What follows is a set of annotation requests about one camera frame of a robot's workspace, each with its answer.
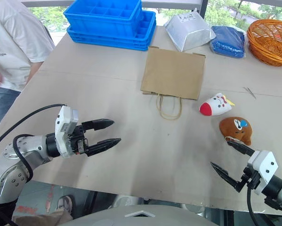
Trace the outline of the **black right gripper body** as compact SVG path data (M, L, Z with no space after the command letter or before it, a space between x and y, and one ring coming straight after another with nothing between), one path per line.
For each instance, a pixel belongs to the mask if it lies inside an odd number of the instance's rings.
M241 177L242 181L251 189L256 189L260 184L261 175L250 166L246 166Z

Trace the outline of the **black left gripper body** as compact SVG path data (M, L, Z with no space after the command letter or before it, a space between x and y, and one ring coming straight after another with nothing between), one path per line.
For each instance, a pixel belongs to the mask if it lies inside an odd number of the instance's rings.
M88 150L88 140L84 136L82 125L76 126L73 133L68 135L71 150L74 154L83 154Z

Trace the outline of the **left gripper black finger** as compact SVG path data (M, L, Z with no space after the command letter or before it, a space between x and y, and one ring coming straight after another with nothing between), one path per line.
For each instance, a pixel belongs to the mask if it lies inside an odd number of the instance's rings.
M107 151L108 149L116 146L120 141L121 141L121 138L111 138L111 139L100 141L95 145L88 146L87 147L87 156L90 157L98 153Z
M87 122L82 122L81 125L83 127L83 130L101 130L105 129L111 125L114 124L113 120L110 119L98 119L98 120L92 120Z

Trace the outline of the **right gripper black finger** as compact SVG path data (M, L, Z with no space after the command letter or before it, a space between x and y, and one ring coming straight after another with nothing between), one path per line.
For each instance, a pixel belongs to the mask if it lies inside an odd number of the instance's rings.
M224 170L223 168L221 168L220 166L218 166L217 164L210 162L211 166L213 167L213 169L216 171L216 173L218 173L218 175L224 180L226 181L229 185L231 185L237 192L240 192L245 183L241 182L241 181L236 181L235 179L233 179L232 177L230 177L228 175L228 172L226 170Z
M237 150L238 152L248 155L248 156L252 156L254 154L254 150L251 149L250 147L241 144L239 142L236 141L227 141L227 144L231 147L233 147L235 150Z

